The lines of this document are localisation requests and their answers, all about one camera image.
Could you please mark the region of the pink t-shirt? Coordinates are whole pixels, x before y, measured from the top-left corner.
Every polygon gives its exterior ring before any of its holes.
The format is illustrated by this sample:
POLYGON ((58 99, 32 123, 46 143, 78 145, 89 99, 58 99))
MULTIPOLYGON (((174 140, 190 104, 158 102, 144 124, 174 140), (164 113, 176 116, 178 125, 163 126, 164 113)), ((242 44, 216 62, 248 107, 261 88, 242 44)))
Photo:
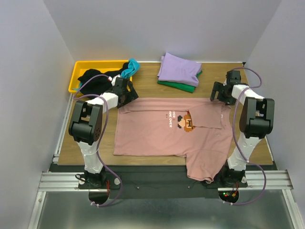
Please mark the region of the pink t-shirt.
POLYGON ((231 108, 208 98, 138 98, 118 110, 116 156, 178 156, 187 176, 212 182, 233 137, 231 108))

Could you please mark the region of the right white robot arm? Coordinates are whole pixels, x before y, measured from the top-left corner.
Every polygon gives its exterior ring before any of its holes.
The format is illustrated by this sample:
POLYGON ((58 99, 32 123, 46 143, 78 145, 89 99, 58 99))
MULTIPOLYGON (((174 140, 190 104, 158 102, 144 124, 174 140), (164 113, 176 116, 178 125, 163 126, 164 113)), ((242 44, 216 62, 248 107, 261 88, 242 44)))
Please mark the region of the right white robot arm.
POLYGON ((258 95, 253 87, 243 83, 239 67, 226 73, 224 83, 214 82, 210 100, 215 99, 226 105, 243 106, 239 119, 240 136, 233 136, 235 149, 214 181, 218 187, 230 187, 246 182, 245 170, 252 152, 273 130, 275 101, 258 95))

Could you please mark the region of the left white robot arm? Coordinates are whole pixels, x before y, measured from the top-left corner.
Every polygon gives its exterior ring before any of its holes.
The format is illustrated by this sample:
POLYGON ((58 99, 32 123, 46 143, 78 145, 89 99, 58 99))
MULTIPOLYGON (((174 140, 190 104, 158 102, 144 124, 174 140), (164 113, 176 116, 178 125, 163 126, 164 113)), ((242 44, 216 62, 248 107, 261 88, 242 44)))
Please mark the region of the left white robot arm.
POLYGON ((90 96, 93 99, 88 101, 81 100, 84 95, 76 99, 68 132, 79 146, 84 160, 84 174, 76 175, 80 187, 98 189, 107 183, 98 147, 108 123, 109 110, 134 101, 138 94, 129 79, 116 76, 109 90, 100 95, 87 95, 90 96))

